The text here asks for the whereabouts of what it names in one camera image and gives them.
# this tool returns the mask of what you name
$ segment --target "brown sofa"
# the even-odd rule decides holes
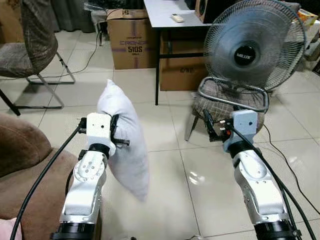
[[[56,151],[37,127],[0,113],[0,219],[17,216],[32,184]],[[76,163],[76,156],[63,151],[42,179],[22,217],[24,240],[47,240],[57,230],[66,179]],[[95,239],[100,239],[101,229],[97,229]]]

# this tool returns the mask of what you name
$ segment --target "white tile floor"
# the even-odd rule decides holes
[[[95,49],[96,35],[63,31],[56,36],[59,52],[70,70],[81,70]],[[62,72],[55,59],[43,75],[60,76]],[[208,240],[256,239],[233,177],[231,159],[223,153],[222,144],[209,143],[201,121],[190,141],[184,141],[192,104],[189,91],[160,92],[159,106],[155,106],[155,70],[115,71],[109,42],[98,46],[85,71],[74,76],[77,80],[74,85],[52,86],[64,101],[64,109],[22,110],[19,118],[38,126],[58,147],[74,130],[78,118],[96,110],[107,79],[113,79],[135,106],[149,151],[150,189],[145,203],[133,198],[108,170],[101,239],[108,240],[121,233],[132,234],[139,240],[184,240],[194,234]],[[56,104],[43,87],[26,87],[24,79],[0,80],[0,88],[12,101]],[[13,115],[1,100],[0,112]],[[295,73],[272,97],[265,124],[274,144],[287,156],[301,188],[320,209],[320,77],[307,70]],[[78,135],[67,150],[78,155],[85,141],[84,135]],[[320,238],[320,216],[299,194],[284,160],[268,143],[267,131],[262,129],[255,141],[294,193]],[[194,179],[192,173],[200,177]],[[294,214],[300,222],[296,211]],[[298,226],[303,239],[308,240],[304,225]]]

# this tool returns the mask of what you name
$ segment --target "electric fan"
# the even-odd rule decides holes
[[[198,93],[206,99],[264,112],[269,106],[267,91],[294,73],[305,44],[301,20],[284,3],[240,1],[226,9],[207,33],[204,56],[209,77],[201,82]],[[209,95],[204,90],[209,80],[236,93],[260,93],[264,105],[255,108]]]

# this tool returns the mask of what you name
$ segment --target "white pillow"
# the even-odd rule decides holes
[[[148,153],[137,113],[129,98],[110,79],[97,105],[98,113],[119,114],[114,138],[130,140],[130,145],[117,145],[108,165],[115,178],[140,201],[149,190]]]
[[[0,240],[9,240],[11,237],[12,229],[14,228],[16,217],[10,220],[2,220],[0,219]],[[16,231],[14,240],[22,240],[22,233],[21,233],[21,225]]]

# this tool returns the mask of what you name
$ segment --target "pink cushion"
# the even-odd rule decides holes
[[[0,240],[9,240],[14,228],[16,217],[11,220],[0,219]],[[22,240],[21,225],[19,224],[14,240]]]

